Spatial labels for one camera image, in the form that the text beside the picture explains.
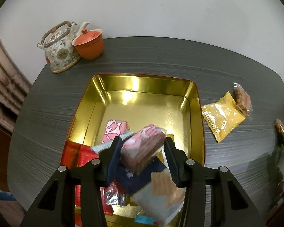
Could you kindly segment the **orange lidded tea cup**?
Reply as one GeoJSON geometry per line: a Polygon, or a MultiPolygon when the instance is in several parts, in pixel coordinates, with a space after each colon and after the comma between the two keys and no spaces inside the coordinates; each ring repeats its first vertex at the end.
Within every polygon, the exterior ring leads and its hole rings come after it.
{"type": "Polygon", "coordinates": [[[82,29],[81,34],[72,41],[72,46],[84,59],[93,60],[98,58],[104,50],[102,30],[82,29]]]}

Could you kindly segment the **clear peanut snack bag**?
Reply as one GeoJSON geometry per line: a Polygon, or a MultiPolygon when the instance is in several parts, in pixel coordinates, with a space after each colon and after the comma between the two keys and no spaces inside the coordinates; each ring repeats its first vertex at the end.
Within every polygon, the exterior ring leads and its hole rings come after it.
{"type": "Polygon", "coordinates": [[[252,119],[252,103],[249,94],[237,82],[233,83],[236,108],[246,117],[252,119]]]}

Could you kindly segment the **dark red-banded snack block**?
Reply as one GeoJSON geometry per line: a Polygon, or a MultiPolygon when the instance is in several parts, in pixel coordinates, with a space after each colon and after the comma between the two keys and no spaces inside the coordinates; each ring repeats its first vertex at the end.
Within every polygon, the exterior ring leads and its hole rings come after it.
{"type": "Polygon", "coordinates": [[[104,205],[125,207],[128,204],[127,193],[115,180],[108,187],[103,187],[101,194],[104,205]]]}

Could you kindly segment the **small blue snack packet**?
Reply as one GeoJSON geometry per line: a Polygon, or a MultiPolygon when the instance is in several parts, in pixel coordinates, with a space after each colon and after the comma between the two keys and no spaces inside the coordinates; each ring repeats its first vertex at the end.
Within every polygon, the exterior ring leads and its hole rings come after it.
{"type": "Polygon", "coordinates": [[[147,225],[158,225],[158,222],[153,218],[143,215],[137,215],[134,219],[135,223],[147,224],[147,225]]]}

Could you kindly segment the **pink patterned curtain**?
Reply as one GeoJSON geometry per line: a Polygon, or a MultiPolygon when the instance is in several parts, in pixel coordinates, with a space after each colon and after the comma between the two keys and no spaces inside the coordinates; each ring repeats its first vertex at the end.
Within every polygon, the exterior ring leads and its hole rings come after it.
{"type": "Polygon", "coordinates": [[[11,134],[31,85],[14,65],[0,40],[0,129],[11,134]]]}

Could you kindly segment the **navy light-blue cracker pack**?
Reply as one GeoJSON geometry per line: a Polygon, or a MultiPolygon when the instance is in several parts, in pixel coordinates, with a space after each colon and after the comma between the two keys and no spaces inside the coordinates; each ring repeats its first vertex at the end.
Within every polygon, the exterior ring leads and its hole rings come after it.
{"type": "MultiPolygon", "coordinates": [[[[168,168],[158,157],[154,157],[139,175],[120,163],[114,180],[125,190],[127,197],[160,226],[167,226],[183,206],[185,190],[175,185],[168,168]]],[[[104,203],[103,206],[107,215],[113,214],[112,206],[104,203]]]]}

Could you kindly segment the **pink patterned snack box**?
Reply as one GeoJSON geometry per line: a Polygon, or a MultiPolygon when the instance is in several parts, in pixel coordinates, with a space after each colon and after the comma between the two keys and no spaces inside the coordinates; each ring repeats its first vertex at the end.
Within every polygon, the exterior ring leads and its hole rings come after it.
{"type": "Polygon", "coordinates": [[[131,173],[141,174],[162,148],[165,138],[164,129],[154,124],[144,127],[123,143],[122,164],[131,173]]]}

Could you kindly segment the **yellow bird snack packet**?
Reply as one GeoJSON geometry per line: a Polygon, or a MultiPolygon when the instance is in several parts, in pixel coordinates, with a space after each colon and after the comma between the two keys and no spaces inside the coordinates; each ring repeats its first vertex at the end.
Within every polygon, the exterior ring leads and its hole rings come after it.
{"type": "Polygon", "coordinates": [[[203,105],[202,115],[218,143],[245,120],[230,92],[215,103],[203,105]]]}

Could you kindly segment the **red gold tin box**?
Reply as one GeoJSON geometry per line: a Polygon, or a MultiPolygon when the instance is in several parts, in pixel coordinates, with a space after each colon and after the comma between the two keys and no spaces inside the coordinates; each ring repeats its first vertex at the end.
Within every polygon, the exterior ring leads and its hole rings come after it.
{"type": "Polygon", "coordinates": [[[60,163],[77,167],[80,146],[100,144],[110,119],[125,121],[134,132],[150,124],[163,128],[188,158],[205,162],[202,110],[191,80],[144,74],[93,76],[69,127],[60,163]]]}

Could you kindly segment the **red chinese snack packet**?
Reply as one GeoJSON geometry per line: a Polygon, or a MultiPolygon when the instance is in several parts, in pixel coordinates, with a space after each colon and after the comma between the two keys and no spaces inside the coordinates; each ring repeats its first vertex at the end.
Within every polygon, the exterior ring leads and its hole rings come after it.
{"type": "Polygon", "coordinates": [[[89,146],[71,142],[71,148],[78,149],[75,167],[69,161],[73,152],[68,148],[63,154],[62,164],[70,170],[75,185],[75,205],[80,207],[82,226],[107,226],[101,189],[115,178],[121,145],[122,140],[117,137],[109,148],[97,154],[89,146]]]}

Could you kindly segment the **floral ceramic teapot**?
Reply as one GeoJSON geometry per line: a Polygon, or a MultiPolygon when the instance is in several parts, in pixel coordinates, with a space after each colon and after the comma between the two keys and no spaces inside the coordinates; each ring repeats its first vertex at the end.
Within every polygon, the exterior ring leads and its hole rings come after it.
{"type": "Polygon", "coordinates": [[[46,32],[37,47],[44,50],[45,60],[53,73],[61,73],[75,65],[81,56],[72,45],[89,22],[79,27],[75,22],[64,21],[46,32]]]}

